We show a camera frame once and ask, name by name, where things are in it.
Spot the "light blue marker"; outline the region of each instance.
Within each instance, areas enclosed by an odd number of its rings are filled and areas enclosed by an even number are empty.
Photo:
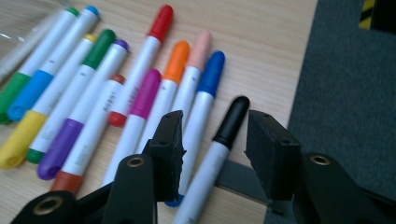
[[[93,28],[98,19],[99,12],[95,7],[88,6],[81,11],[56,48],[9,106],[7,116],[11,120],[20,121],[25,112],[32,108],[78,41]]]

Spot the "orange marker cap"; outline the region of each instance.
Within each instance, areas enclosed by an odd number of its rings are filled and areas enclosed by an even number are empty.
[[[58,174],[56,174],[56,179],[53,182],[50,191],[67,190],[74,194],[77,194],[81,183],[82,176],[72,175],[63,171],[59,171]]]
[[[181,40],[175,44],[166,70],[163,73],[163,79],[170,79],[177,84],[180,82],[189,52],[190,45],[187,41]]]

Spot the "yellow and black stripe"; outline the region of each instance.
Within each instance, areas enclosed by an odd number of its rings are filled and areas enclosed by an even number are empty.
[[[376,0],[364,0],[359,28],[370,29]]]

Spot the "red marker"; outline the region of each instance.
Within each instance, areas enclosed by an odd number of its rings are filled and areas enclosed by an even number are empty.
[[[173,9],[168,5],[163,6],[148,32],[146,41],[127,77],[124,88],[120,91],[120,96],[113,106],[111,106],[111,112],[108,116],[108,122],[111,125],[117,127],[124,125],[143,76],[151,67],[151,63],[157,54],[158,48],[161,46],[168,33],[172,19]]]

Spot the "orange marker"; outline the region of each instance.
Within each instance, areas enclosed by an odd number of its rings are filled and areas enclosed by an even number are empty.
[[[182,40],[175,44],[135,153],[140,154],[143,151],[147,141],[154,135],[163,115],[170,111],[189,52],[190,46],[186,41]]]

